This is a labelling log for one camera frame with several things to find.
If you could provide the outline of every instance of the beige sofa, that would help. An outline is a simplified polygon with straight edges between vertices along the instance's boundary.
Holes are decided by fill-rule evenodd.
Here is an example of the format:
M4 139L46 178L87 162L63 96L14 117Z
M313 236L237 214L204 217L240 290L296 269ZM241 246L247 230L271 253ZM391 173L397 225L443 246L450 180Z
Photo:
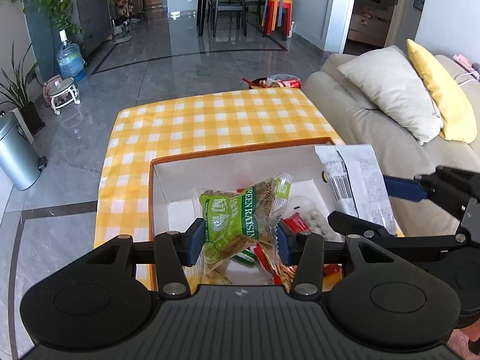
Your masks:
M435 171L437 165L480 172L480 137L470 145L446 141L440 136L420 146L402 126L380 111L365 94L337 70L337 66L356 58L330 56L322 70L313 73L302 90L327 118L347 144L369 143L375 150L385 175L411 179L416 174ZM454 77L464 69L449 58L436 58ZM480 120L480 83L472 81L462 89ZM395 218L407 236L452 234L458 221L435 204L391 198Z

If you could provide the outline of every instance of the bottle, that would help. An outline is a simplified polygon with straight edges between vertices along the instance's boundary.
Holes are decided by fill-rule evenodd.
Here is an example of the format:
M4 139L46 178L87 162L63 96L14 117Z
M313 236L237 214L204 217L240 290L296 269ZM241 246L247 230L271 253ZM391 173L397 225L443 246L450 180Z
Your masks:
M74 82L80 81L86 76L83 68L85 61L80 53L80 47L76 43L70 43L65 30L60 31L61 47L57 53L58 67L63 77L71 77Z

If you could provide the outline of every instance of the dark gray cabinet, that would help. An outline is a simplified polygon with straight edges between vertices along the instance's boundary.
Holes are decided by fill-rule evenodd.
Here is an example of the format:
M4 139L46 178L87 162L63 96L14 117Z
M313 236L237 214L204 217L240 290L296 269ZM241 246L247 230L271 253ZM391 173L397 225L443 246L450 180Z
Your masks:
M112 35L108 0L72 0L71 22L80 26L74 42L82 47L84 57L89 56L107 37Z

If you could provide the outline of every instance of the yellow checkered tablecloth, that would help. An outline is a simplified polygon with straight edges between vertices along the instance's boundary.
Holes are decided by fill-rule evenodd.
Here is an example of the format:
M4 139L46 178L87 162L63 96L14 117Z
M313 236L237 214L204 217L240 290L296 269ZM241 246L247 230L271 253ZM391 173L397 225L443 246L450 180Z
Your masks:
M128 108L118 114L98 191L95 243L119 234L149 240L148 177L159 157L337 133L302 91L214 93ZM148 285L146 267L137 278Z

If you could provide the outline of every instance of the blue wall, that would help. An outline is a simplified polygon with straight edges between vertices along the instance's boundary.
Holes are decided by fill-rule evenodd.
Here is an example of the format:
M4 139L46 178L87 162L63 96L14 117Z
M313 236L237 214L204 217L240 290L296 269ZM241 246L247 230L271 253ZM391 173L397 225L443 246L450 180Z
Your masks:
M58 73L58 66L55 55L60 46L60 37L55 25L50 25L50 18L47 10L43 8L37 11L37 5L28 1L25 5L26 21L28 32L32 40L32 47L38 61L38 67L44 80L48 80L55 72Z

